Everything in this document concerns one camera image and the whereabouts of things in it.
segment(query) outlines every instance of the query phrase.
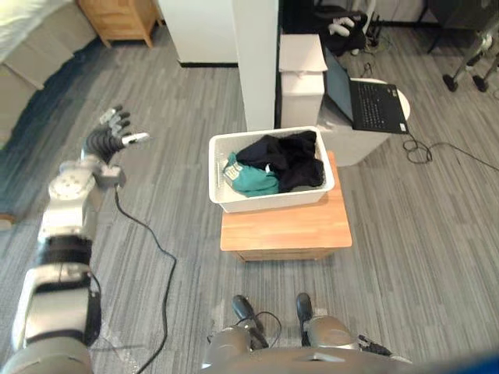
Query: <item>plastic basket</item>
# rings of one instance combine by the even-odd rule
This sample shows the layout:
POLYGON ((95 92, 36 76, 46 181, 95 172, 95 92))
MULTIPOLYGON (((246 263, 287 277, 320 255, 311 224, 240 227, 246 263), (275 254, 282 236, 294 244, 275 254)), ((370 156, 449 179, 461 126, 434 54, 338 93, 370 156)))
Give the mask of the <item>plastic basket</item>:
POLYGON ((250 210, 263 210, 311 204, 317 202, 323 194, 334 187, 334 176, 327 157, 327 151, 320 135, 320 131, 313 126, 294 127, 291 129, 266 130, 255 132, 239 132, 236 134, 217 135, 210 139, 209 147, 209 190, 210 200, 220 204, 228 213, 245 212, 250 210), (324 183, 319 187, 303 186, 292 192, 278 193, 275 195, 245 197, 234 191, 225 181, 223 169, 231 152, 238 152, 255 143, 264 135, 282 138, 306 130, 317 134, 316 158, 324 164, 324 183))

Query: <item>clothes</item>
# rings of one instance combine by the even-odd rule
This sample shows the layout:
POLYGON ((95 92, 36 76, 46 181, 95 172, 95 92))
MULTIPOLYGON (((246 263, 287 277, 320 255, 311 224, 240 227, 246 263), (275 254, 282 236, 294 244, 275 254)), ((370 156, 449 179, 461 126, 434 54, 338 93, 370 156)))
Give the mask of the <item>clothes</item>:
POLYGON ((312 187, 324 183, 324 165, 315 158, 317 135, 313 131, 292 134, 285 138, 266 135, 237 153, 240 164, 275 172, 279 192, 289 192, 300 185, 312 187))
POLYGON ((274 172, 239 164, 235 153, 228 156, 224 176, 235 191, 246 197, 279 193, 279 181, 274 172))

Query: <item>wooden stool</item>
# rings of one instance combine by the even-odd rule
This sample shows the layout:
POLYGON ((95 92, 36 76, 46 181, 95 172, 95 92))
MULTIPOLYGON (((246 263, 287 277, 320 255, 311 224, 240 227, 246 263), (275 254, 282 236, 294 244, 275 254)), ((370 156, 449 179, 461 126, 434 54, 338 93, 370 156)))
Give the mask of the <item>wooden stool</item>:
POLYGON ((289 208, 223 213, 220 247, 242 261, 323 259, 352 246, 338 169, 327 153, 334 188, 317 203, 289 208))

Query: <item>laptop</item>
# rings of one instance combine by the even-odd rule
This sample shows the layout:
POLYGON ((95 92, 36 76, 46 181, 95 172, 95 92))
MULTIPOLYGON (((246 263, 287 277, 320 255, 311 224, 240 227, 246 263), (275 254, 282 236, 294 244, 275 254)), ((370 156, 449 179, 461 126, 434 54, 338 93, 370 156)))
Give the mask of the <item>laptop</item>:
POLYGON ((326 95, 352 121, 355 130, 406 134, 409 127, 393 84, 351 80, 336 57, 326 53, 326 95))

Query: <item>dark clothing pile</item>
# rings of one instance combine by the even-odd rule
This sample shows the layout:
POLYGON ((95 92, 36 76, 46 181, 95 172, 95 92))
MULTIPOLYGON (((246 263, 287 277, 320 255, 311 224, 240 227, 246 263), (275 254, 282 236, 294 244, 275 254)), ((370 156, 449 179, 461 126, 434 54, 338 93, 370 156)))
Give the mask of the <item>dark clothing pile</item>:
POLYGON ((324 182, 324 166, 315 158, 316 138, 313 131, 285 138, 266 135, 241 150, 236 159, 262 170, 269 165, 279 180, 279 192, 290 192, 300 185, 318 187, 324 182))

